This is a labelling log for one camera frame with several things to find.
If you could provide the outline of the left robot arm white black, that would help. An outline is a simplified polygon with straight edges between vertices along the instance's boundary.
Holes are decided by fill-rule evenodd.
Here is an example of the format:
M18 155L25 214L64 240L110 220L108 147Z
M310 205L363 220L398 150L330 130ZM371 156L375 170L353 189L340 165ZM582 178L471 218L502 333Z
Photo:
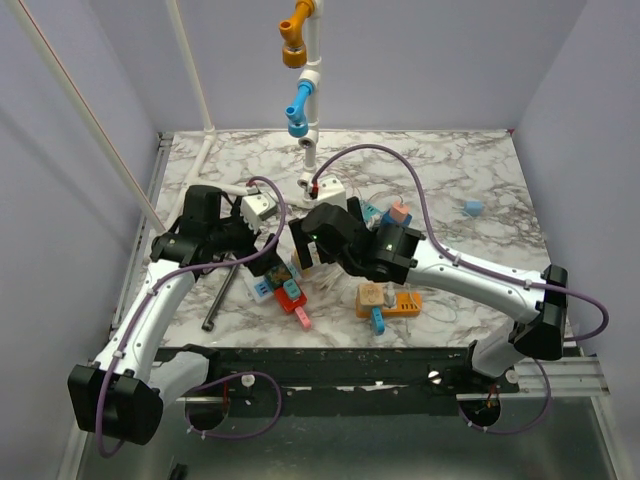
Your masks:
M67 385L80 430L94 434L102 456L110 457L104 440L119 444L147 444L155 435L163 412L183 394L214 393L222 380L213 364L214 353L181 347L158 362L161 342L178 307L203 272L246 265L262 267L280 235L273 233L257 249L263 221L286 206L278 188L262 192L262 177L251 178L248 192L231 203L218 187L193 185L186 191L181 214L152 241L144 283L112 338L88 364L75 366Z

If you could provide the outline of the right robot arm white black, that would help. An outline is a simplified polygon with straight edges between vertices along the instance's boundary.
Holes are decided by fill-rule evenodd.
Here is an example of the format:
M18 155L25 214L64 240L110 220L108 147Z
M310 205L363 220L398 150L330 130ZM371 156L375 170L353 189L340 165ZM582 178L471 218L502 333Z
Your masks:
M289 223L303 268L336 263L352 277L443 290L493 308L507 321L472 342L460 379L480 392L525 358L563 356L567 316L566 269L512 269L457 251L439 252L413 228L387 223L368 228L356 205L321 203Z

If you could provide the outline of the small light blue plug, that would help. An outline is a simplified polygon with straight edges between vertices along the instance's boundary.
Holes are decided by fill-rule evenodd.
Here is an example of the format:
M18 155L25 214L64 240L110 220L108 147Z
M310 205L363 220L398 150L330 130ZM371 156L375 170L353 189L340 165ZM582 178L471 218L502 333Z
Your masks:
M455 210L464 216L477 218L484 213L485 205L481 201L470 200L457 206Z

